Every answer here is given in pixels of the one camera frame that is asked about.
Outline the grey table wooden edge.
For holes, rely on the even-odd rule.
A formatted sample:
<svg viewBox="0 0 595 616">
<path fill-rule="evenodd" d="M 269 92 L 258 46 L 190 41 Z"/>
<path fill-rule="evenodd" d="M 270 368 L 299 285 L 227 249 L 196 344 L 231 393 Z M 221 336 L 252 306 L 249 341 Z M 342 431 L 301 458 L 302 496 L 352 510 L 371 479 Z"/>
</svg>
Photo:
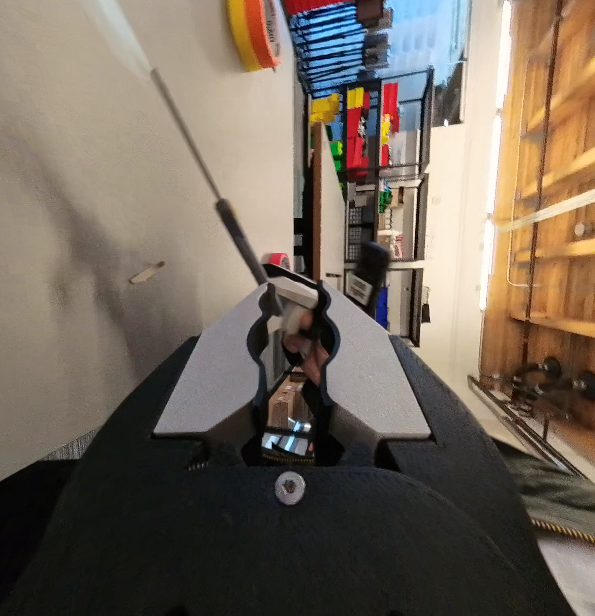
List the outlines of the grey table wooden edge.
<svg viewBox="0 0 595 616">
<path fill-rule="evenodd" d="M 325 124 L 311 126 L 312 273 L 314 279 L 340 281 L 345 265 L 346 203 Z"/>
</svg>

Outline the person's dark jacket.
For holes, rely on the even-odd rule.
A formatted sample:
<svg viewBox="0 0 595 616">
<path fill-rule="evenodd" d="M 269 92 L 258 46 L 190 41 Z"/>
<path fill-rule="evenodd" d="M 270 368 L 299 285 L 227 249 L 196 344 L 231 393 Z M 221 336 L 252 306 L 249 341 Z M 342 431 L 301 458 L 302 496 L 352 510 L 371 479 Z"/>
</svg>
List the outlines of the person's dark jacket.
<svg viewBox="0 0 595 616">
<path fill-rule="evenodd" d="M 595 547 L 595 483 L 501 441 L 494 441 L 532 524 Z"/>
</svg>

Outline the yellow tape roll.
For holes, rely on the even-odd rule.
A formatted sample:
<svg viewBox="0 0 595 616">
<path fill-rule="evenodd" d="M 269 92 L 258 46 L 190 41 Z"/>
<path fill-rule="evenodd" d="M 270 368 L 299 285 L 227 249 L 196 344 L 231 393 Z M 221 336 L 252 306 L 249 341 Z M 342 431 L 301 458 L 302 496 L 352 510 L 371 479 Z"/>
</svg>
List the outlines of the yellow tape roll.
<svg viewBox="0 0 595 616">
<path fill-rule="evenodd" d="M 225 4 L 233 42 L 244 69 L 248 72 L 263 70 L 250 37 L 246 1 L 226 1 Z"/>
</svg>

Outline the person's white shirt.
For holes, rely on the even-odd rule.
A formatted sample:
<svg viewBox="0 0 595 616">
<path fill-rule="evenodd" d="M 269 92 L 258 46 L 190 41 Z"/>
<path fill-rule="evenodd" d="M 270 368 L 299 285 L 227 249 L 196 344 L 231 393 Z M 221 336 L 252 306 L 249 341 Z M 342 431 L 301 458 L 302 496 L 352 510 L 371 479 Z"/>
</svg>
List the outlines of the person's white shirt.
<svg viewBox="0 0 595 616">
<path fill-rule="evenodd" d="M 595 615 L 595 545 L 538 532 L 540 551 L 576 615 Z"/>
</svg>

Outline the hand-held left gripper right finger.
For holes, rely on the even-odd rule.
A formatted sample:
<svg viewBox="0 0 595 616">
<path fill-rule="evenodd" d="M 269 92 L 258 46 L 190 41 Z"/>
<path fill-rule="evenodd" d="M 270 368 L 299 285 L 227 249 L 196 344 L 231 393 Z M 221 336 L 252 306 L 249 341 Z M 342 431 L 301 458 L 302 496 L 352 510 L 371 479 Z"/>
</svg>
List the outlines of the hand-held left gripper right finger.
<svg viewBox="0 0 595 616">
<path fill-rule="evenodd" d="M 320 293 L 328 358 L 316 387 L 316 464 L 337 465 L 354 448 L 373 458 L 382 443 L 428 442 L 431 427 L 389 334 L 328 283 Z"/>
</svg>

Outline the orange tape roll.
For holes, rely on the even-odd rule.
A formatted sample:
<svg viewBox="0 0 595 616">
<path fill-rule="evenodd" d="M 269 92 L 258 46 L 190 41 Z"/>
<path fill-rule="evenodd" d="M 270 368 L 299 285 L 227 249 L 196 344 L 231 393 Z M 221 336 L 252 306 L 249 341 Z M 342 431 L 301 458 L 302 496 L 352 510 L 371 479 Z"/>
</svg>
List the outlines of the orange tape roll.
<svg viewBox="0 0 595 616">
<path fill-rule="evenodd" d="M 276 70 L 280 59 L 280 31 L 275 1 L 245 1 L 249 39 L 262 69 Z"/>
</svg>

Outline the black vertical pipe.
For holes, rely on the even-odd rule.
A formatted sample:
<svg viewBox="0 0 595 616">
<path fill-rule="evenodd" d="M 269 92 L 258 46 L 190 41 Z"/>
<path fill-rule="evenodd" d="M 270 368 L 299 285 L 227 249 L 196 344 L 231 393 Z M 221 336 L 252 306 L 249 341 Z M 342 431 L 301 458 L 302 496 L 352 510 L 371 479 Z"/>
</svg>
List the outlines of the black vertical pipe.
<svg viewBox="0 0 595 616">
<path fill-rule="evenodd" d="M 554 90 L 555 80 L 555 67 L 557 61 L 557 48 L 558 39 L 560 36 L 560 24 L 563 20 L 563 8 L 564 1 L 556 1 L 554 8 L 554 17 L 552 21 L 551 29 L 551 42 L 550 51 L 548 56 L 548 72 L 546 81 L 546 93 L 544 100 L 544 118 L 542 120 L 542 140 L 540 157 L 538 164 L 538 173 L 536 179 L 536 205 L 534 213 L 537 214 L 542 208 L 543 201 L 543 182 L 546 168 L 546 158 L 548 150 L 548 134 L 550 124 L 550 111 Z M 530 236 L 530 250 L 529 250 L 529 269 L 528 269 L 528 286 L 526 291 L 526 305 L 524 309 L 524 324 L 522 327 L 522 344 L 521 344 L 521 364 L 525 364 L 528 359 L 529 343 L 530 343 L 530 328 L 531 328 L 531 315 L 532 315 L 532 297 L 534 293 L 534 271 L 536 267 L 536 250 L 538 241 L 538 223 L 531 223 L 531 236 Z"/>
</svg>

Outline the person's dark trouser leg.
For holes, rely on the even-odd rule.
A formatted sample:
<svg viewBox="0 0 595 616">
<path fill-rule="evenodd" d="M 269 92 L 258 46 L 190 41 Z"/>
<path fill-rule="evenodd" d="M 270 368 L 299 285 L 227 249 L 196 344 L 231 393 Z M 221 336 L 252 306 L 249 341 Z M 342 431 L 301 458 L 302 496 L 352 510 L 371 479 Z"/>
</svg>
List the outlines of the person's dark trouser leg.
<svg viewBox="0 0 595 616">
<path fill-rule="evenodd" d="M 0 605 L 38 548 L 76 459 L 37 461 L 0 481 Z"/>
</svg>

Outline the stack of yellow bins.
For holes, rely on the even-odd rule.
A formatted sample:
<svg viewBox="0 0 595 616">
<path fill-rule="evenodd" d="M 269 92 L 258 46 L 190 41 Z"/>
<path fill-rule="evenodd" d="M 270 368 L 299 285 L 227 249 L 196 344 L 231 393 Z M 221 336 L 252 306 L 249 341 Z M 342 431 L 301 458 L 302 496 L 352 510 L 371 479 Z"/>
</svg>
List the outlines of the stack of yellow bins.
<svg viewBox="0 0 595 616">
<path fill-rule="evenodd" d="M 334 93 L 312 101 L 310 107 L 310 124 L 332 124 L 340 112 L 340 94 Z"/>
</svg>

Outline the grey scissors yellow pivot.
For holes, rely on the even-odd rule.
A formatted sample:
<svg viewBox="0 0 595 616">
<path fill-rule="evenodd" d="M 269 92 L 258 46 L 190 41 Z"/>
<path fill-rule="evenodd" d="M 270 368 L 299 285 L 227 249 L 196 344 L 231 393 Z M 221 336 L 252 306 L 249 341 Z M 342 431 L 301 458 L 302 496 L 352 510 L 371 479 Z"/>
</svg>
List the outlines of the grey scissors yellow pivot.
<svg viewBox="0 0 595 616">
<path fill-rule="evenodd" d="M 257 256 L 249 242 L 243 227 L 241 226 L 237 216 L 232 208 L 230 201 L 221 196 L 221 193 L 214 181 L 208 166 L 201 156 L 199 149 L 194 142 L 193 136 L 189 131 L 184 118 L 178 110 L 178 107 L 171 96 L 170 90 L 160 75 L 160 72 L 153 68 L 150 72 L 150 78 L 155 86 L 156 91 L 161 96 L 165 107 L 167 108 L 172 120 L 178 128 L 179 134 L 186 144 L 192 158 L 194 158 L 195 164 L 199 168 L 203 179 L 205 180 L 208 188 L 211 190 L 213 196 L 216 197 L 215 210 L 223 226 L 225 227 L 230 239 L 238 250 L 248 270 L 252 274 L 257 284 L 265 285 L 271 296 L 272 313 L 277 317 L 282 317 L 283 307 L 278 299 L 274 287 L 270 287 L 270 282 L 267 274 L 263 268 L 263 265 L 258 261 Z"/>
</svg>

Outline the black rack with blue bins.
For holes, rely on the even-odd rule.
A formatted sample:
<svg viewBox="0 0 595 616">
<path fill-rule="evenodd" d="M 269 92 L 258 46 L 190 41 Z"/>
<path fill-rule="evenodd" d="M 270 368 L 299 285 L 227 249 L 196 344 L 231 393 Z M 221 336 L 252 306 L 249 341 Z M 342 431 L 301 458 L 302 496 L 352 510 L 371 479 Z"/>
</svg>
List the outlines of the black rack with blue bins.
<svg viewBox="0 0 595 616">
<path fill-rule="evenodd" d="M 379 292 L 375 320 L 387 333 L 420 346 L 423 269 L 391 269 Z"/>
</svg>

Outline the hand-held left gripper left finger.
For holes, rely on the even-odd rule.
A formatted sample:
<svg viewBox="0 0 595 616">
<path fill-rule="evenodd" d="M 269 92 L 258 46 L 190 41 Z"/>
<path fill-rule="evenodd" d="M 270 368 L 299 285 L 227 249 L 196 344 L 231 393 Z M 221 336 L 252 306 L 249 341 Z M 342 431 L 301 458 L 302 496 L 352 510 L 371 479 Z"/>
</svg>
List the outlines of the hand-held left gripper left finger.
<svg viewBox="0 0 595 616">
<path fill-rule="evenodd" d="M 269 285 L 261 285 L 202 332 L 154 427 L 155 437 L 240 451 L 257 435 L 256 411 L 268 393 L 261 356 L 269 344 L 269 295 Z"/>
</svg>

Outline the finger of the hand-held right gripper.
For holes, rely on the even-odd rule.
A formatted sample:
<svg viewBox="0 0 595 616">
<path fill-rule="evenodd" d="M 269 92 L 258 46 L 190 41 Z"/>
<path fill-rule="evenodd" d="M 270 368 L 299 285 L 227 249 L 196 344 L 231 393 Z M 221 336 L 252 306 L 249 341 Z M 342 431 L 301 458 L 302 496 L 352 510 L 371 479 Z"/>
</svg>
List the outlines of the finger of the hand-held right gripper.
<svg viewBox="0 0 595 616">
<path fill-rule="evenodd" d="M 317 283 L 281 266 L 263 266 L 277 297 L 306 309 L 315 309 L 319 296 Z"/>
</svg>

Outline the metal railing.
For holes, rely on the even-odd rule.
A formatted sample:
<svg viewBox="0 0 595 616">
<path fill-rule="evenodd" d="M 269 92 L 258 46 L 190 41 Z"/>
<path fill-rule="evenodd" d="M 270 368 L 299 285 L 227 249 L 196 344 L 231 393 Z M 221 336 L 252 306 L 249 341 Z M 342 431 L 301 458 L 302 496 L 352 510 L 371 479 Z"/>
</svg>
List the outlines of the metal railing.
<svg viewBox="0 0 595 616">
<path fill-rule="evenodd" d="M 586 474 L 572 464 L 567 458 L 556 450 L 551 444 L 544 440 L 526 421 L 514 410 L 508 407 L 508 404 L 486 389 L 480 384 L 478 379 L 471 375 L 467 375 L 467 385 L 469 389 L 478 396 L 484 404 L 488 405 L 499 420 L 506 424 L 507 428 L 516 435 L 516 437 L 529 446 L 540 458 L 545 459 L 549 463 L 561 468 L 567 473 L 571 473 L 582 479 L 588 479 Z"/>
</svg>

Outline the person's right hand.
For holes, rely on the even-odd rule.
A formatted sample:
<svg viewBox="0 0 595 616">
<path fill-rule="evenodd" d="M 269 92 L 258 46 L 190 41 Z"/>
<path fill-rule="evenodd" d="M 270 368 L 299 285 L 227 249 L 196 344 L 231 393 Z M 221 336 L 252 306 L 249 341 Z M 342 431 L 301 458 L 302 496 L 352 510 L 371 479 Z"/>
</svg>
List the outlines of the person's right hand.
<svg viewBox="0 0 595 616">
<path fill-rule="evenodd" d="M 283 346 L 290 362 L 301 367 L 307 379 L 319 387 L 322 368 L 329 359 L 329 353 L 320 341 L 314 341 L 300 334 L 284 334 Z"/>
</svg>

